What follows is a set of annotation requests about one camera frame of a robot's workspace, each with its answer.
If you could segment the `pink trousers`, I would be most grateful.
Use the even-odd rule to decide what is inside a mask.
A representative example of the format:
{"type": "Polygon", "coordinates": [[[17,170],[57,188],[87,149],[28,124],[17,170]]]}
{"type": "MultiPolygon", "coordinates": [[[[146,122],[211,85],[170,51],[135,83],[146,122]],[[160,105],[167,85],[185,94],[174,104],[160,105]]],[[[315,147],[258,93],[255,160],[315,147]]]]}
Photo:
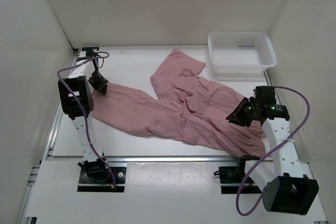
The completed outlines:
{"type": "Polygon", "coordinates": [[[108,83],[106,94],[93,94],[92,116],[138,137],[158,136],[235,156],[264,156],[265,133],[258,122],[249,127],[227,117],[243,95],[200,76],[204,62],[173,50],[151,76],[156,93],[108,83]]]}

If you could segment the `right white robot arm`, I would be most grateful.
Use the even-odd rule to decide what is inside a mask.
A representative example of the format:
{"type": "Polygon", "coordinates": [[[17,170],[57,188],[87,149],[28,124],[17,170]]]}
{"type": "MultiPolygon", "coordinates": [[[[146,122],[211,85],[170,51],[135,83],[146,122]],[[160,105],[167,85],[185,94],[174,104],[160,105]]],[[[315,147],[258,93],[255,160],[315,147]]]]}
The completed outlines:
{"type": "Polygon", "coordinates": [[[263,163],[264,157],[246,161],[236,168],[236,177],[247,182],[250,179],[261,191],[260,201],[268,212],[306,215],[318,194],[319,185],[305,174],[290,132],[290,116],[284,105],[275,104],[275,99],[256,101],[243,98],[227,117],[230,123],[250,126],[260,122],[269,141],[273,170],[263,163]]]}

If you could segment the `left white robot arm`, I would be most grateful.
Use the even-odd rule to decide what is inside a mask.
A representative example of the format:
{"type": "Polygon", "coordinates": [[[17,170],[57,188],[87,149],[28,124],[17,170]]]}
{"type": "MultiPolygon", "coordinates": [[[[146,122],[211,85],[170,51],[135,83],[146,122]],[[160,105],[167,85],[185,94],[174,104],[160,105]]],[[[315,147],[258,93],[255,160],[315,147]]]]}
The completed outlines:
{"type": "Polygon", "coordinates": [[[102,183],[110,179],[111,172],[92,123],[92,92],[105,95],[107,90],[107,80],[99,72],[100,58],[78,59],[73,67],[58,70],[57,77],[63,113],[75,126],[82,148],[83,161],[78,165],[89,178],[102,183]]]}

